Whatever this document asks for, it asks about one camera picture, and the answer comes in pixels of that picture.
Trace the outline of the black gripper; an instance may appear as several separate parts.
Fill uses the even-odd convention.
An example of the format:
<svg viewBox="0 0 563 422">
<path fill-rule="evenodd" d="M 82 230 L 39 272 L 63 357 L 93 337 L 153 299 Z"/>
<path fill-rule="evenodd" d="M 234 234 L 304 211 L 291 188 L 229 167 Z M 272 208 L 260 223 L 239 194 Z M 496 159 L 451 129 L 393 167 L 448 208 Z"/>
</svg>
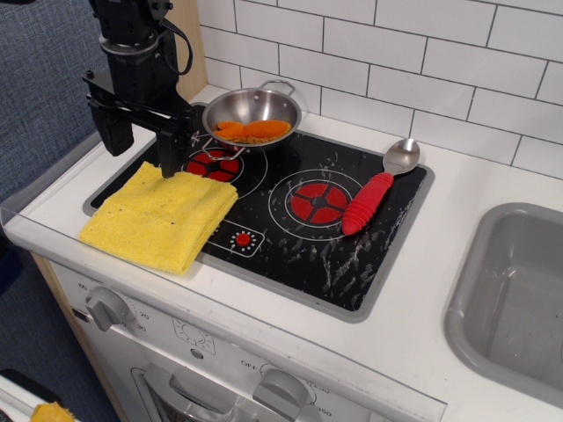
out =
<svg viewBox="0 0 563 422">
<path fill-rule="evenodd" d="M 179 69 L 174 38 L 146 38 L 132 45 L 99 40 L 107 70 L 89 70 L 88 103 L 99 135 L 112 156 L 134 143 L 134 124 L 157 133 L 157 153 L 164 178 L 171 178 L 188 160 L 193 108 L 177 92 L 179 78 L 191 68 L 188 56 Z"/>
</svg>

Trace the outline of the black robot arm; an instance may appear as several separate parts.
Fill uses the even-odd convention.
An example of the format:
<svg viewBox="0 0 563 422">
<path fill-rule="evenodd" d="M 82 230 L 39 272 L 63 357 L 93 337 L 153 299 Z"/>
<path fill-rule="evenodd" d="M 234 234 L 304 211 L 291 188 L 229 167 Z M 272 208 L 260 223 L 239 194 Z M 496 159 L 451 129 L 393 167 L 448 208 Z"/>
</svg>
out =
<svg viewBox="0 0 563 422">
<path fill-rule="evenodd" d="M 134 142 L 134 125 L 155 133 L 160 168 L 172 177 L 187 160 L 194 132 L 192 106 L 177 91 L 192 68 L 178 65 L 176 39 L 186 35 L 166 17 L 170 1 L 93 1 L 107 70 L 88 70 L 88 103 L 101 139 L 112 156 Z"/>
</svg>

